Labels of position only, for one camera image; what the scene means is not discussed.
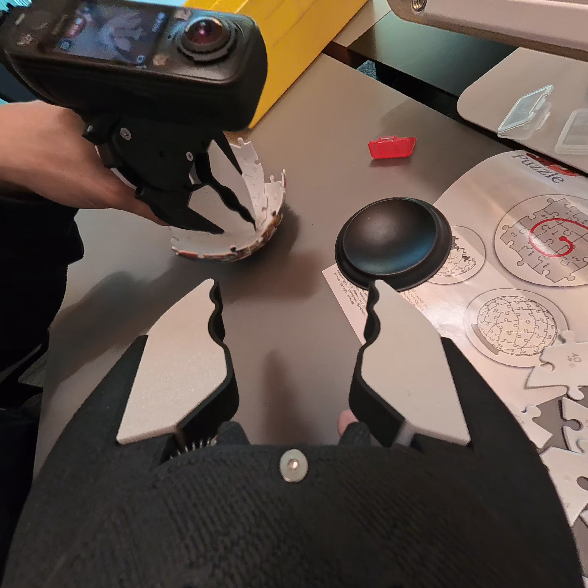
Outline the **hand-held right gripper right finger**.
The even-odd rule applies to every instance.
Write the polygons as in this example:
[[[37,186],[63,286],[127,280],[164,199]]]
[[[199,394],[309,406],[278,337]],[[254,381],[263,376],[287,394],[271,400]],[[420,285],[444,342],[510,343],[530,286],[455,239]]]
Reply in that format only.
[[[349,407],[383,447],[416,435],[466,446],[471,437],[442,339],[430,321],[382,280],[371,283],[365,343]]]

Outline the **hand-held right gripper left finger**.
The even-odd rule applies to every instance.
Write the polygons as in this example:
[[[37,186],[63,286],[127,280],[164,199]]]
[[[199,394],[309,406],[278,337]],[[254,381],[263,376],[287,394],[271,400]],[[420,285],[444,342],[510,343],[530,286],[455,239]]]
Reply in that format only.
[[[222,298],[207,279],[168,309],[148,332],[116,440],[121,445],[172,435],[204,445],[239,407]]]

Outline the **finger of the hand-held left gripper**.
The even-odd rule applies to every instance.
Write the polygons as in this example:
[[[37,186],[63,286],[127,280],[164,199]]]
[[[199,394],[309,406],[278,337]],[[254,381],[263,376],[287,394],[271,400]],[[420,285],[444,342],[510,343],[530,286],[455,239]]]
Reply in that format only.
[[[230,210],[222,201],[217,189],[211,186],[202,187],[192,194],[190,208],[224,231],[255,231],[255,212],[243,176],[233,166],[212,169],[212,175],[221,185],[231,189],[239,203],[252,215],[254,223],[243,219],[239,212]]]
[[[189,207],[192,193],[204,184],[182,187],[178,190],[162,190],[150,185],[135,188],[137,200],[146,203],[156,217],[164,223],[187,231],[224,234],[224,230]]]

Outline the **partly built puzzle ball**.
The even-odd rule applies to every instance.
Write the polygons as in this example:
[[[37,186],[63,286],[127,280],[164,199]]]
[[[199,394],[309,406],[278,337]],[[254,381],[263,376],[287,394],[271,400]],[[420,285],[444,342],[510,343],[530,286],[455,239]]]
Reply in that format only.
[[[286,194],[285,172],[274,179],[265,179],[263,167],[253,144],[238,139],[230,145],[241,169],[255,212],[255,231],[225,231],[221,235],[187,231],[172,227],[171,247],[179,256],[194,260],[234,262],[246,258],[264,246],[282,220]],[[208,155],[212,169],[233,166],[216,143],[211,143]]]

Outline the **person's left forearm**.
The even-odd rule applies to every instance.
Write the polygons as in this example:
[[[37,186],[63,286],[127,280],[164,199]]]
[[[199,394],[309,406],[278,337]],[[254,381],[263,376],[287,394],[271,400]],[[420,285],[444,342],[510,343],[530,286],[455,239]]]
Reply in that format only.
[[[36,194],[1,193],[1,408],[36,390],[18,380],[48,349],[71,264],[84,256],[78,208]]]

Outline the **puzzle instruction leaflet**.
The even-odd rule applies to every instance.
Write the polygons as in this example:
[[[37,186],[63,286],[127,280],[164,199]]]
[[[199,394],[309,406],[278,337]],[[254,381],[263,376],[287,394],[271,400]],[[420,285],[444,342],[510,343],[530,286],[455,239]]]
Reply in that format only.
[[[539,406],[565,388],[527,391],[548,346],[587,342],[587,177],[530,151],[488,158],[434,204],[453,244],[430,280],[402,295],[452,338],[508,403]],[[361,342],[367,290],[336,264],[323,275]]]

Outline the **black round ball stand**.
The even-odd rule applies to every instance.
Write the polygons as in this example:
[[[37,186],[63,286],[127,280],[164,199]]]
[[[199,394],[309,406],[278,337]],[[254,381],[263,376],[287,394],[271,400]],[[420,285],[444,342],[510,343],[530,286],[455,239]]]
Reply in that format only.
[[[453,244],[449,222],[428,202],[386,198],[357,211],[341,228],[336,265],[355,286],[368,290],[383,280],[398,292],[430,280]]]

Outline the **pile of white puzzle pieces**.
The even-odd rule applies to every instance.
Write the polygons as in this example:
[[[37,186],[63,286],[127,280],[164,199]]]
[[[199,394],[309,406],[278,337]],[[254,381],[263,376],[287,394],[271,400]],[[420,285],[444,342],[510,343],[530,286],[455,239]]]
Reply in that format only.
[[[541,410],[531,401],[523,400],[523,393],[511,395],[510,408],[527,437],[540,450],[540,459],[547,467],[570,527],[578,518],[587,521],[587,490],[579,479],[587,479],[587,407],[583,388],[587,387],[587,343],[578,342],[572,331],[561,334],[561,342],[548,346],[540,355],[525,381],[525,389],[565,388],[561,397],[563,419],[576,422],[578,429],[565,426],[566,447],[547,447],[553,434],[535,421]]]

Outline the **person's left hand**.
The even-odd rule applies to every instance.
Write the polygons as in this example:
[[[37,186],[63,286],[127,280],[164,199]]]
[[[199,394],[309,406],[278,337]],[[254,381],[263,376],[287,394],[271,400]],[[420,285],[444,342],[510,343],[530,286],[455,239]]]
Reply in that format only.
[[[41,101],[1,106],[1,191],[77,209],[115,209],[161,226],[149,206],[104,167],[74,112]]]

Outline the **yellow plastic bin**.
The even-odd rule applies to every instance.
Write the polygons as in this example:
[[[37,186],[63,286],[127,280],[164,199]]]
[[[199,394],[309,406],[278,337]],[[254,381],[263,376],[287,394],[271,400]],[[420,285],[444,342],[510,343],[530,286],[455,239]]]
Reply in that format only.
[[[183,1],[183,5],[251,17],[268,54],[268,76],[253,128],[334,40],[366,1]]]

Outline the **red plastic case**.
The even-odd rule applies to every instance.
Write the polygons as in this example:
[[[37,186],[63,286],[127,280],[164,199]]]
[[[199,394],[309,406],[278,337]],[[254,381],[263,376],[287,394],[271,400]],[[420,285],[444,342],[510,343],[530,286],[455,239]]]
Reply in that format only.
[[[412,155],[416,141],[415,136],[386,136],[369,141],[368,148],[374,160],[404,159]]]

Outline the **clear plastic case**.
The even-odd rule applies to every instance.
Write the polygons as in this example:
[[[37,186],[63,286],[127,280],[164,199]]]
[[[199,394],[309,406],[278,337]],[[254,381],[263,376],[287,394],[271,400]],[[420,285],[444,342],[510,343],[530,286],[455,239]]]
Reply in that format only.
[[[587,155],[587,108],[574,110],[556,142],[555,152],[564,155]]]
[[[523,142],[542,128],[550,116],[553,84],[530,92],[517,100],[497,129],[497,136]]]

